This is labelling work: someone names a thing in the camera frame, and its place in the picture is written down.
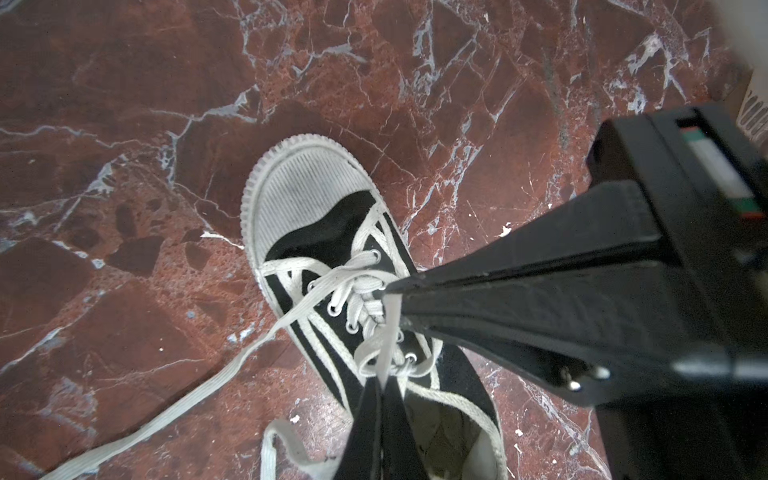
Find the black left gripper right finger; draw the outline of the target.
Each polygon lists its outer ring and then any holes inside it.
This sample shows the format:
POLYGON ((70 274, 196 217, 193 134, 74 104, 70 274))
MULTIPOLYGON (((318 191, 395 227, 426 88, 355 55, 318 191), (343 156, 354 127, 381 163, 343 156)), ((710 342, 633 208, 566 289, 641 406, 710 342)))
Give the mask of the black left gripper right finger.
POLYGON ((382 478, 429 478, 408 420, 398 381, 389 377, 382 395, 382 478))

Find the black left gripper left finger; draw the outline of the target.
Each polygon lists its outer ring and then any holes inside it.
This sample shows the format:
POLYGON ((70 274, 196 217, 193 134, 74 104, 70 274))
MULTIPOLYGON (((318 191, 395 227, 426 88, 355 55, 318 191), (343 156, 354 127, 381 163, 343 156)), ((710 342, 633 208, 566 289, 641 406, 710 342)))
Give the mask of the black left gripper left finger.
POLYGON ((369 378, 334 480, 379 480, 382 463, 383 395, 379 380, 369 378))

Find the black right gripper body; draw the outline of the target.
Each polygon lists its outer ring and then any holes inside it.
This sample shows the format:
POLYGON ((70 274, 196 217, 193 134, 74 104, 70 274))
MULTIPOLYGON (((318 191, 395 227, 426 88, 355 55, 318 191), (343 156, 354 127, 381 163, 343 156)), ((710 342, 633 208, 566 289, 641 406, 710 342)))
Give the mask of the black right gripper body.
POLYGON ((621 479, 765 478, 766 161, 706 104, 605 121, 587 166, 594 185, 639 186, 678 307, 658 328, 669 384, 598 409, 611 469, 621 479))

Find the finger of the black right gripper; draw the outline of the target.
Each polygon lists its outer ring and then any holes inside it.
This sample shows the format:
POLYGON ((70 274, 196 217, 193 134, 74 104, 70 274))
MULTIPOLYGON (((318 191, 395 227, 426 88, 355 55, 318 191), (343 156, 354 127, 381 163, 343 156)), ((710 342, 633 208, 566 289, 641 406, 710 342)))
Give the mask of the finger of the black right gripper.
POLYGON ((662 232, 638 183, 611 181, 450 263, 391 283, 388 294, 470 285, 628 261, 662 232))
POLYGON ((402 280, 403 322, 579 406, 714 396, 734 361, 684 273, 632 263, 458 285, 402 280))

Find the black white canvas sneaker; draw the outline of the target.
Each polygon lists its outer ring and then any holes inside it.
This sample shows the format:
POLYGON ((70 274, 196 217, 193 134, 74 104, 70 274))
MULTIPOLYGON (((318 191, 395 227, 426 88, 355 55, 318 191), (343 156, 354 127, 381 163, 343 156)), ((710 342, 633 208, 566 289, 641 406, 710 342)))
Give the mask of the black white canvas sneaker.
MULTIPOLYGON (((296 135, 255 164, 241 230, 278 327, 354 413, 376 374, 385 288, 416 271, 377 187, 337 142, 296 135)), ((507 477, 497 409, 459 347, 402 331, 390 372, 431 478, 507 477)))

